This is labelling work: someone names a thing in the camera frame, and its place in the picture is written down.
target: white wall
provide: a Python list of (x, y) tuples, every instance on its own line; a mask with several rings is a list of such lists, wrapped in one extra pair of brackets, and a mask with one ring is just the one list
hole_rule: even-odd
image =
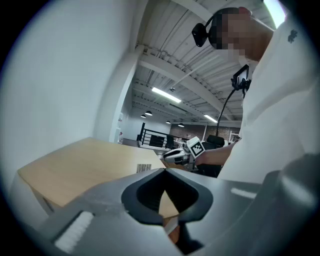
[[(51, 2), (19, 36), (0, 91), (6, 193), (19, 168), (93, 135), (103, 91), (129, 46), (134, 6), (134, 0)], [(31, 191), (12, 196), (26, 207), (28, 217), (21, 218), (38, 226), (41, 210)]]
[(152, 113), (152, 116), (146, 115), (146, 118), (142, 118), (141, 115), (144, 113), (144, 110), (140, 108), (132, 108), (127, 125), (123, 130), (124, 138), (136, 140), (137, 135), (140, 134), (143, 123), (145, 123), (144, 128), (146, 129), (165, 134), (170, 133), (171, 124), (166, 123), (167, 119), (165, 117)]

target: white pillar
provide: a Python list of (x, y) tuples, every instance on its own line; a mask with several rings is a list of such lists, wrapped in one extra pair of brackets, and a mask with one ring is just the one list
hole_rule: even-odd
[(95, 138), (114, 142), (121, 108), (143, 51), (144, 46), (139, 45), (133, 53), (127, 53), (115, 68), (101, 98), (93, 133)]

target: ceiling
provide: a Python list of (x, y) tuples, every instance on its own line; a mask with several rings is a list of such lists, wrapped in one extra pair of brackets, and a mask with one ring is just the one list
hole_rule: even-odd
[[(203, 47), (197, 47), (191, 34), (192, 28), (197, 23), (205, 24), (206, 21), (176, 2), (149, 0), (146, 6), (137, 39), (137, 45), (144, 45), (144, 52), (141, 57), (142, 62), (140, 61), (132, 80), (132, 106), (141, 109), (141, 112), (151, 110), (172, 122), (207, 122), (204, 115), (217, 120), (221, 107), (232, 91), (230, 78), (244, 63), (240, 64), (239, 60), (223, 57), (210, 45), (209, 40)], [(267, 8), (260, 0), (195, 2), (211, 14), (225, 7), (246, 7), (257, 19), (275, 29)], [(211, 61), (176, 84), (174, 92), (169, 90), (179, 80), (182, 72), (186, 75), (208, 60)], [(159, 64), (153, 68), (148, 61), (159, 61)], [(256, 63), (250, 61), (247, 64), (253, 71)], [(159, 66), (166, 67), (167, 71), (164, 71), (165, 68), (159, 71)], [(156, 94), (151, 91), (153, 87), (182, 101), (175, 103)], [(240, 91), (233, 94), (223, 113), (225, 115), (221, 120), (242, 120)]]

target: gray plastic part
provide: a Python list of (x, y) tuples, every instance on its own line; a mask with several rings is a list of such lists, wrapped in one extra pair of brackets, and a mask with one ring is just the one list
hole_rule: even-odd
[[(191, 238), (204, 245), (228, 230), (252, 202), (252, 199), (231, 193), (231, 189), (257, 193), (260, 188), (259, 184), (225, 181), (179, 169), (170, 170), (203, 185), (213, 195), (213, 204), (205, 217), (186, 224)], [(55, 212), (40, 232), (54, 242), (81, 211), (89, 211), (95, 217), (73, 255), (102, 256), (107, 253), (140, 256), (146, 252), (153, 256), (183, 255), (162, 226), (139, 223), (127, 213), (121, 201), (121, 195), (128, 185), (156, 171), (158, 169), (133, 174), (89, 189)]]

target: headset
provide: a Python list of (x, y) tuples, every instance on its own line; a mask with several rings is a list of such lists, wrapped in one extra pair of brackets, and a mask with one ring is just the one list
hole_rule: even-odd
[[(206, 22), (205, 25), (203, 25), (202, 23), (198, 23), (197, 25), (195, 25), (192, 29), (192, 36), (194, 38), (196, 46), (202, 47), (205, 44), (207, 38), (209, 38), (210, 44), (215, 49), (227, 49), (228, 45), (222, 43), (222, 38), (216, 37), (217, 28), (221, 27), (222, 25), (222, 14), (237, 14), (238, 12), (239, 9), (235, 7), (227, 8), (227, 10), (221, 9), (214, 15), (212, 15), (212, 17)], [(209, 30), (209, 33), (207, 33), (206, 27), (210, 24), (211, 21), (211, 28)]]

